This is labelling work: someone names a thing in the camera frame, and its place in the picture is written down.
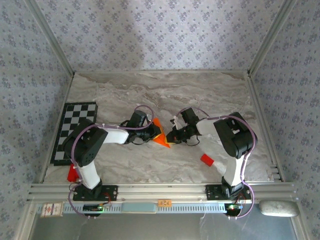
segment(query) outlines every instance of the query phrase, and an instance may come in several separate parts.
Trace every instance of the small orange cone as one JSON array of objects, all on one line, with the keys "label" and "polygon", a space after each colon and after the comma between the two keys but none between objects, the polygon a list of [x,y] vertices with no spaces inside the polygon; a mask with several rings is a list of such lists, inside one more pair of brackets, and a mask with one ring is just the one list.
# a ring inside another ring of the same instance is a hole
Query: small orange cone
[{"label": "small orange cone", "polygon": [[170,148],[170,145],[167,143],[167,140],[166,140],[166,135],[164,134],[164,129],[162,128],[161,123],[157,117],[153,119],[153,123],[154,123],[154,125],[158,126],[161,130],[161,134],[156,136],[153,139],[153,141],[155,141],[156,143],[161,144],[167,148]]}]

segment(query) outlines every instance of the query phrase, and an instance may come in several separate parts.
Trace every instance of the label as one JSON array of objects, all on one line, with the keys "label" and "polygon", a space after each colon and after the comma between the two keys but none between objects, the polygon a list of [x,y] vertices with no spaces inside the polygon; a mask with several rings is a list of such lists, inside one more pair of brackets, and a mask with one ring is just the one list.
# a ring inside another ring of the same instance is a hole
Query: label
[{"label": "label", "polygon": [[42,206],[41,218],[62,217],[63,211],[63,202],[45,203]]},{"label": "label", "polygon": [[172,201],[170,199],[158,200],[158,207],[172,207]]}]

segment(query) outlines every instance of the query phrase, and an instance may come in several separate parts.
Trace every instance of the floor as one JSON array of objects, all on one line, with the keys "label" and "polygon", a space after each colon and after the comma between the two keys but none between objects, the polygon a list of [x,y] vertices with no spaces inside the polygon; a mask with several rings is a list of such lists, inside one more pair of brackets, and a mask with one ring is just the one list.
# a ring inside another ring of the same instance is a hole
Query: floor
[{"label": "floor", "polygon": [[[76,74],[67,101],[97,102],[97,122],[105,124],[119,124],[131,117],[137,105],[145,104],[155,111],[166,134],[172,129],[173,116],[188,106],[211,116],[237,111],[258,137],[247,163],[246,180],[273,180],[246,82],[239,76],[212,72]],[[219,182],[230,156],[217,135],[199,139],[200,144],[193,147],[166,148],[153,141],[139,146],[104,144],[95,158],[97,172],[104,183]],[[215,160],[213,166],[200,161],[204,153]],[[44,182],[65,183],[68,171],[67,166],[50,165]]]}]

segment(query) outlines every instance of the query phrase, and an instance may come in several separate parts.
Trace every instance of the patterned wallpaper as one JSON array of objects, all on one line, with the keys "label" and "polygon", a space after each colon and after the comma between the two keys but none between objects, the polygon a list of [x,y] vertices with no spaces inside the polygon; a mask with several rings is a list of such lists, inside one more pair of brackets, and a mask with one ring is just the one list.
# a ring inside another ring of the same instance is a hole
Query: patterned wallpaper
[{"label": "patterned wallpaper", "polygon": [[283,0],[37,0],[73,70],[245,70]]},{"label": "patterned wallpaper", "polygon": [[67,90],[64,69],[23,0],[0,1],[0,239],[12,239]]},{"label": "patterned wallpaper", "polygon": [[298,0],[256,76],[287,181],[320,239],[320,2]]}]

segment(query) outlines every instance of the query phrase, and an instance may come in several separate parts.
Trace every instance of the robotic arm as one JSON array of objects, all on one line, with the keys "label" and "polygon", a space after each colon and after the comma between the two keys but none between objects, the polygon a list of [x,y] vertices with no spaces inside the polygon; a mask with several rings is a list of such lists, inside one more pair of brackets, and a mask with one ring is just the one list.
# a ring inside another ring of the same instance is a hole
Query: robotic arm
[{"label": "robotic arm", "polygon": [[[120,128],[97,125],[97,127],[88,129],[79,139],[74,149],[74,158],[82,177],[82,185],[93,199],[97,198],[102,188],[102,181],[97,174],[94,161],[102,144],[133,143],[140,145],[141,143],[134,142],[136,138],[140,138],[143,140],[143,143],[146,143],[161,134],[160,127],[156,126],[153,122],[148,127],[143,128],[145,121],[147,123],[150,122],[147,114],[143,111],[135,110],[130,120],[126,120],[120,124]],[[88,119],[82,121],[64,140],[62,148],[67,155],[72,155],[71,152],[77,136],[91,125],[94,125],[94,123]],[[121,127],[137,129],[125,130],[121,129]]]},{"label": "robotic arm", "polygon": [[[249,129],[240,121],[232,118],[217,121],[209,118],[199,119],[192,108],[182,111],[181,115],[187,125],[178,129],[176,119],[171,120],[174,126],[166,136],[167,142],[187,143],[187,140],[192,136],[218,134],[224,150],[233,157],[228,160],[225,174],[221,180],[222,191],[227,198],[237,195],[244,187],[240,178],[244,156],[253,146],[253,138]],[[238,112],[234,112],[230,116],[245,121]]]}]

